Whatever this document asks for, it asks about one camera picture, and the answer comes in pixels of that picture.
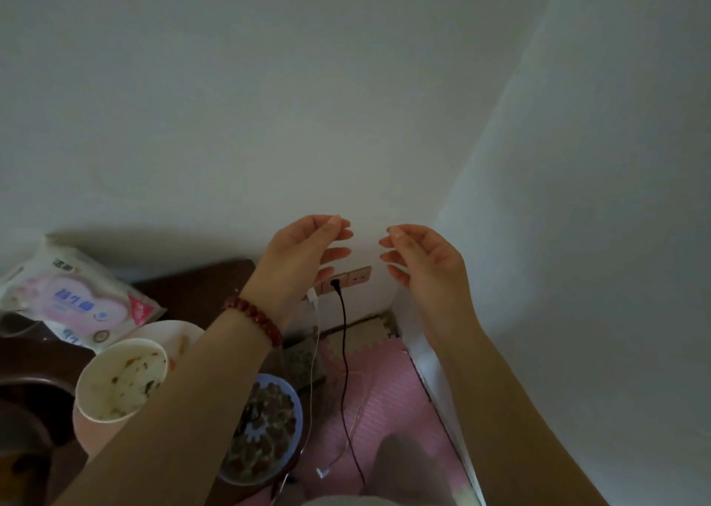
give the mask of plate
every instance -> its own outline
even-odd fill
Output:
[[[142,326],[122,339],[143,338],[145,340],[153,340],[161,344],[173,362],[177,362],[204,332],[202,328],[191,322],[158,321]],[[114,435],[128,421],[129,419],[111,423],[94,422],[84,416],[79,411],[76,402],[74,403],[72,411],[74,434],[89,456],[89,461],[108,444],[109,440],[114,438]]]
[[[291,442],[289,442],[289,448],[287,449],[287,452],[281,457],[278,463],[275,463],[270,467],[270,469],[262,474],[261,476],[257,478],[253,478],[250,480],[238,480],[236,479],[236,475],[234,475],[229,467],[227,466],[227,455],[225,456],[225,459],[223,459],[223,463],[220,466],[220,472],[218,473],[218,477],[227,483],[230,483],[232,485],[261,485],[263,483],[266,483],[268,480],[276,476],[281,472],[281,470],[289,463],[289,460],[291,457],[294,455],[294,453],[297,451],[298,448],[298,439],[301,438],[301,430],[304,428],[304,413],[301,410],[301,401],[298,399],[298,395],[294,388],[285,380],[281,379],[278,376],[274,375],[268,375],[266,373],[260,373],[257,375],[257,380],[256,382],[259,383],[260,387],[269,385],[271,383],[274,383],[278,385],[281,388],[281,391],[284,394],[287,394],[289,398],[291,399],[291,402],[294,404],[294,418],[297,419],[297,429],[294,432],[294,436],[291,438]],[[248,424],[247,430],[245,431],[247,436],[261,436],[264,431],[254,431],[252,429],[252,424]]]

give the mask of pink foam mat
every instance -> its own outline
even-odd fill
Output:
[[[316,473],[316,468],[324,469],[335,460],[346,443],[338,410],[343,388],[343,361],[340,355],[332,357],[328,341],[321,341],[319,349],[329,379],[324,405],[326,413],[316,422],[308,447],[293,474],[304,484],[309,498],[357,495],[362,485],[351,451],[331,467],[327,477],[321,479]],[[362,404],[365,388],[365,404],[360,410],[352,441],[366,478],[380,442],[391,433],[406,433],[439,461],[453,491],[468,485],[464,468],[420,383],[403,341],[391,338],[349,353],[347,358],[352,373],[345,404],[349,429]],[[269,492],[263,490],[242,504],[267,505]]]

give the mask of clothing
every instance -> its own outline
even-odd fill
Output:
[[[306,502],[300,484],[284,486],[274,506],[456,506],[444,470],[407,435],[387,436],[360,497],[330,496]]]

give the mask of black cable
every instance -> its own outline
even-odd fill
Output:
[[[338,279],[331,280],[331,285],[336,290],[336,293],[338,293],[338,297],[341,299],[341,307],[343,309],[343,346],[341,347],[341,354],[343,356],[343,366],[346,368],[346,380],[343,383],[343,395],[341,395],[341,420],[343,421],[343,430],[346,432],[346,438],[348,439],[348,447],[351,448],[351,454],[353,455],[353,461],[355,461],[355,467],[358,469],[360,481],[363,482],[363,489],[365,489],[365,476],[363,476],[363,471],[360,469],[360,465],[358,465],[356,451],[353,450],[351,436],[348,434],[348,426],[346,426],[346,415],[343,413],[343,403],[346,400],[346,389],[348,388],[348,360],[346,360],[346,304],[343,302],[343,295],[341,294],[341,282]]]

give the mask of white and pink package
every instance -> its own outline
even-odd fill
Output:
[[[81,251],[47,240],[0,279],[0,310],[42,321],[59,339],[95,352],[165,312]]]

